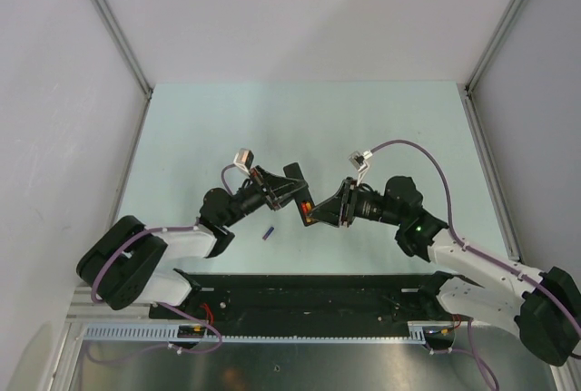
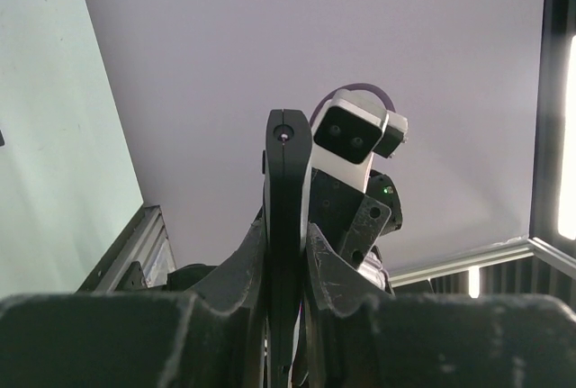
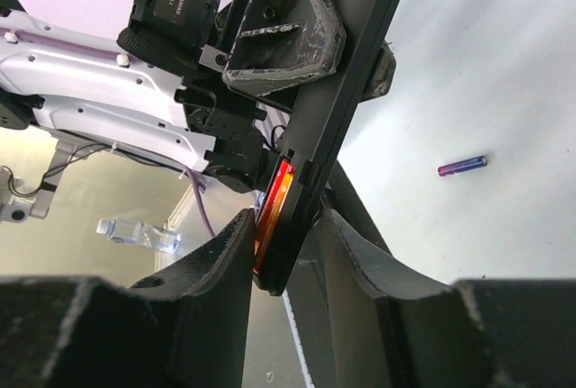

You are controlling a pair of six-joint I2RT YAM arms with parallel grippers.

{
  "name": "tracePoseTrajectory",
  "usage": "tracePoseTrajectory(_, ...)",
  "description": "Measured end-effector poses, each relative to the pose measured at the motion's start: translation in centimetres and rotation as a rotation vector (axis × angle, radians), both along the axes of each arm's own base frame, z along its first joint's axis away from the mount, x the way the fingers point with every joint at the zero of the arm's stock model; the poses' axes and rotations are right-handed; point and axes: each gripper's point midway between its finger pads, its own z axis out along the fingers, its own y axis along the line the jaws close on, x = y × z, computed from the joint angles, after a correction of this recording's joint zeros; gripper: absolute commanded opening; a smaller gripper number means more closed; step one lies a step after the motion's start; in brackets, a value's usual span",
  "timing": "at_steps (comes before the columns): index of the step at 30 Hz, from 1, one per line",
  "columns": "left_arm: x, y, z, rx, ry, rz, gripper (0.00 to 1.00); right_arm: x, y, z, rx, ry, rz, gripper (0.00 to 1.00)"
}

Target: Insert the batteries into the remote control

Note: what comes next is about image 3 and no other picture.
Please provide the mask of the black remote control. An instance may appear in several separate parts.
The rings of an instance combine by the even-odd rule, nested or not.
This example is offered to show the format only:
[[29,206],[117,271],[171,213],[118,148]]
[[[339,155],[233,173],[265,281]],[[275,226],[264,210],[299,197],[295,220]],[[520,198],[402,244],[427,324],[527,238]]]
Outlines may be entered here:
[[272,296],[283,293],[311,228],[324,187],[362,99],[400,0],[336,0],[346,29],[337,71],[302,86],[283,134],[281,159],[293,181],[255,284]]

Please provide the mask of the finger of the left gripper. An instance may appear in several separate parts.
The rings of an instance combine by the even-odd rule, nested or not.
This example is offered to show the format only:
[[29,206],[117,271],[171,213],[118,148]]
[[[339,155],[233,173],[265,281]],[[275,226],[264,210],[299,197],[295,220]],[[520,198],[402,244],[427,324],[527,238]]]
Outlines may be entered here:
[[390,44],[384,43],[364,88],[362,100],[369,101],[387,95],[392,87],[396,67],[397,61]]
[[327,77],[346,37],[335,0],[247,0],[222,79],[269,95]]

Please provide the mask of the red orange battery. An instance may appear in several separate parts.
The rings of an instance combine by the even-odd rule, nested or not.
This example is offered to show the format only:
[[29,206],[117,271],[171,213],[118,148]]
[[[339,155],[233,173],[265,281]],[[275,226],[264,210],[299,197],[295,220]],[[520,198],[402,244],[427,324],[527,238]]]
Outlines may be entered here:
[[280,162],[280,166],[277,168],[275,176],[273,178],[271,187],[267,193],[265,199],[265,205],[269,205],[274,201],[275,195],[279,191],[281,184],[284,180],[284,177],[287,175],[293,175],[293,166],[291,165],[290,161],[287,159],[282,158]]

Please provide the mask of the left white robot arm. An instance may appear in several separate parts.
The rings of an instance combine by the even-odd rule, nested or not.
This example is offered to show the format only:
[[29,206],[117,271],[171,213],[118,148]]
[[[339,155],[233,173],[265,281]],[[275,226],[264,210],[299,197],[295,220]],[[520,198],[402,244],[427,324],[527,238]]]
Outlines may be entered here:
[[1,0],[1,124],[31,126],[247,193],[292,170],[320,193],[356,107],[385,95],[400,0],[133,0],[114,40]]

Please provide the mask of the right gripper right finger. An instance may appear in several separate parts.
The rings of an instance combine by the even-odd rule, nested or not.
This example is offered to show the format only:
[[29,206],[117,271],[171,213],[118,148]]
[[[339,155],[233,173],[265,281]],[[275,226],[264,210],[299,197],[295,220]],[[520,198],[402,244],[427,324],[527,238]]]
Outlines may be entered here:
[[442,284],[342,218],[332,322],[340,387],[572,387],[572,280]]

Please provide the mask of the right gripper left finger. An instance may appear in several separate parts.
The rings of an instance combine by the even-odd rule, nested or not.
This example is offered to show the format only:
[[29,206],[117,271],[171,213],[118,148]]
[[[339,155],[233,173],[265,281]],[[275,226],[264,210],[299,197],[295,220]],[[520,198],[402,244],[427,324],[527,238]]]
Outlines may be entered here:
[[125,288],[98,276],[1,280],[4,387],[239,387],[255,215]]

